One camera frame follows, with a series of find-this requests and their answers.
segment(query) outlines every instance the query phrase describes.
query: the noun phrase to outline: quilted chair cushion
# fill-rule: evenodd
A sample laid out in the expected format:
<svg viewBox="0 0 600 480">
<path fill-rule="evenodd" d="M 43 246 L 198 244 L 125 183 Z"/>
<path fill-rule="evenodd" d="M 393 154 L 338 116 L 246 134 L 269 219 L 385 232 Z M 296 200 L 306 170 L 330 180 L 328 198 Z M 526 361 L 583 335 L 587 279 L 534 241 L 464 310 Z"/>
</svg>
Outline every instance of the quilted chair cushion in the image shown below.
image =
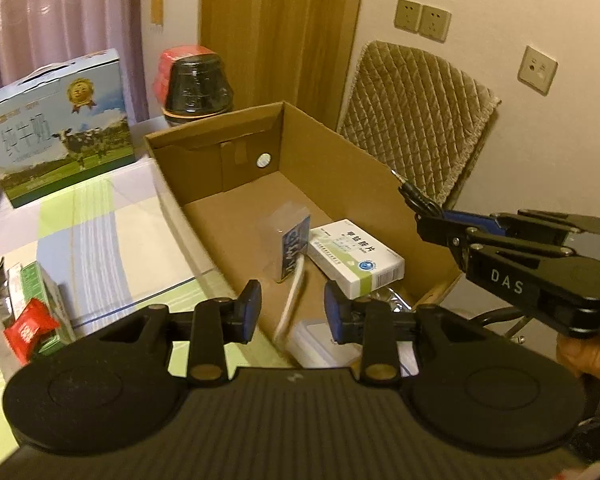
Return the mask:
<svg viewBox="0 0 600 480">
<path fill-rule="evenodd" d="M 441 57 L 372 41 L 338 132 L 450 206 L 499 103 L 493 91 Z"/>
</svg>

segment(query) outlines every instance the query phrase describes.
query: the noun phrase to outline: blue label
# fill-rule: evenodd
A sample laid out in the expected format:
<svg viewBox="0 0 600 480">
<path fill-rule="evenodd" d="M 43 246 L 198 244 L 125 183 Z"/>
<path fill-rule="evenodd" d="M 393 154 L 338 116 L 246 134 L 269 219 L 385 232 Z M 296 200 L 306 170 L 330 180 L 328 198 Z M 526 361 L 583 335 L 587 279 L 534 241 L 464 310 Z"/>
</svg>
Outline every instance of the blue label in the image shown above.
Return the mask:
<svg viewBox="0 0 600 480">
<path fill-rule="evenodd" d="M 296 267 L 296 258 L 309 241 L 309 220 L 307 216 L 282 237 L 282 278 L 286 278 Z"/>
<path fill-rule="evenodd" d="M 370 262 L 369 260 L 365 260 L 364 262 L 360 262 L 358 264 L 358 267 L 360 267 L 360 269 L 362 270 L 371 270 L 376 266 L 375 263 Z"/>
</svg>

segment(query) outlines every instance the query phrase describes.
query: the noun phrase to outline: green red snack package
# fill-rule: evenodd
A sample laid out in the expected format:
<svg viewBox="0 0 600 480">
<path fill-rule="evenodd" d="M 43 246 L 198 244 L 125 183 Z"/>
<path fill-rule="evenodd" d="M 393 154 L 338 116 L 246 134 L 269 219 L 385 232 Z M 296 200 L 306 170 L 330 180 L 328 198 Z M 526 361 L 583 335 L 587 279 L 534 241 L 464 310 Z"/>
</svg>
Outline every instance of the green red snack package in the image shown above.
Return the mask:
<svg viewBox="0 0 600 480">
<path fill-rule="evenodd" d="M 40 338 L 59 326 L 45 304 L 37 298 L 31 298 L 18 319 L 4 330 L 4 336 L 18 361 L 25 365 L 29 363 Z"/>
</svg>

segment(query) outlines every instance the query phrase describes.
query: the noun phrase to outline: open cardboard box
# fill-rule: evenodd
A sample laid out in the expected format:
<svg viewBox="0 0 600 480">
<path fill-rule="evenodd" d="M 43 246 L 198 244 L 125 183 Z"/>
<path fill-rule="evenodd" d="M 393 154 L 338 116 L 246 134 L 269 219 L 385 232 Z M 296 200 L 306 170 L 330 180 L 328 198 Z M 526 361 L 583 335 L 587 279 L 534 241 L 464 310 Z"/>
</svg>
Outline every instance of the open cardboard box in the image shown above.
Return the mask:
<svg viewBox="0 0 600 480">
<path fill-rule="evenodd" d="M 458 275 L 447 249 L 418 237 L 389 169 L 288 103 L 184 124 L 146 139 L 157 162 L 163 211 L 194 273 L 215 264 L 237 292 L 248 280 L 260 280 L 259 324 L 268 337 L 291 280 L 276 283 L 264 272 L 258 226 L 288 201 L 309 209 L 312 228 L 347 218 L 401 254 L 405 277 L 399 288 L 407 301 Z M 270 164 L 259 168 L 263 153 L 270 154 Z M 325 281 L 308 260 L 293 323 L 325 317 Z"/>
</svg>

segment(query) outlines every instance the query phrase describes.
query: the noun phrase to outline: red lid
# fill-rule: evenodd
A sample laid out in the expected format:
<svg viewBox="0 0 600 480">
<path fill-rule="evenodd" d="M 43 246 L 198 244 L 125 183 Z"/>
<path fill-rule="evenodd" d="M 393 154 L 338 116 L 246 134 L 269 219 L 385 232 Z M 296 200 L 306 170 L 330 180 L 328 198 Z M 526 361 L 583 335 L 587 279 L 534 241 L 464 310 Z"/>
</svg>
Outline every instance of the red lid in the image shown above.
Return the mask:
<svg viewBox="0 0 600 480">
<path fill-rule="evenodd" d="M 154 80 L 154 94 L 161 106 L 164 106 L 169 91 L 171 65 L 183 57 L 200 56 L 202 54 L 215 54 L 215 52 L 201 45 L 183 45 L 168 48 L 160 55 L 158 73 Z"/>
</svg>

